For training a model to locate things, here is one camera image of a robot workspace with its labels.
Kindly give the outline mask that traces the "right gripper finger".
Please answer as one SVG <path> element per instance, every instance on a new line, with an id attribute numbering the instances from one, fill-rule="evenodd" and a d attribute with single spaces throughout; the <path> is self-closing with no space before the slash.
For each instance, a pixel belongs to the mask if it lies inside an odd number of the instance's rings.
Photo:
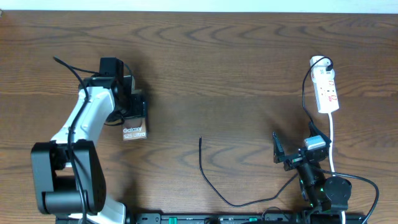
<path id="1" fill-rule="evenodd" d="M 275 132 L 272 133 L 274 144 L 274 163 L 278 164 L 284 161 L 285 152 Z"/>
<path id="2" fill-rule="evenodd" d="M 308 123 L 308 128 L 309 128 L 309 130 L 310 130 L 310 137 L 320 136 L 320 137 L 325 141 L 326 144 L 330 144 L 330 143 L 331 143 L 331 139 L 330 139 L 326 134 L 324 134 L 323 132 L 321 132 L 321 131 L 315 126 L 315 124 L 314 124 L 312 121 L 310 121 L 310 122 Z"/>

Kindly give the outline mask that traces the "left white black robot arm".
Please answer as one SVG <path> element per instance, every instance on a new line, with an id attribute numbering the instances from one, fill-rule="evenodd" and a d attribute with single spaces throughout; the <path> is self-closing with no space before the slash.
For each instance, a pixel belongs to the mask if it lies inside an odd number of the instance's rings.
<path id="1" fill-rule="evenodd" d="M 127 206 L 107 194 L 96 145 L 104 126 L 121 126 L 123 141 L 145 139 L 146 98 L 116 57 L 101 58 L 89 74 L 78 79 L 78 101 L 59 132 L 32 147 L 37 207 L 57 223 L 133 223 Z"/>

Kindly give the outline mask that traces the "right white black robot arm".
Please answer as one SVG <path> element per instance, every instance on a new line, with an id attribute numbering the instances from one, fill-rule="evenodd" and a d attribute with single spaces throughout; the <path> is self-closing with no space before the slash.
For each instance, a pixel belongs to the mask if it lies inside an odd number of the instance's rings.
<path id="1" fill-rule="evenodd" d="M 351 182 L 338 176 L 326 178 L 319 162 L 329 155 L 331 139 L 310 122 L 310 137 L 298 153 L 286 155 L 276 133 L 272 134 L 274 143 L 274 163 L 282 162 L 286 171 L 296 170 L 307 200 L 312 205 L 304 211 L 305 223 L 310 223 L 313 215 L 330 214 L 339 217 L 348 209 L 351 197 Z"/>

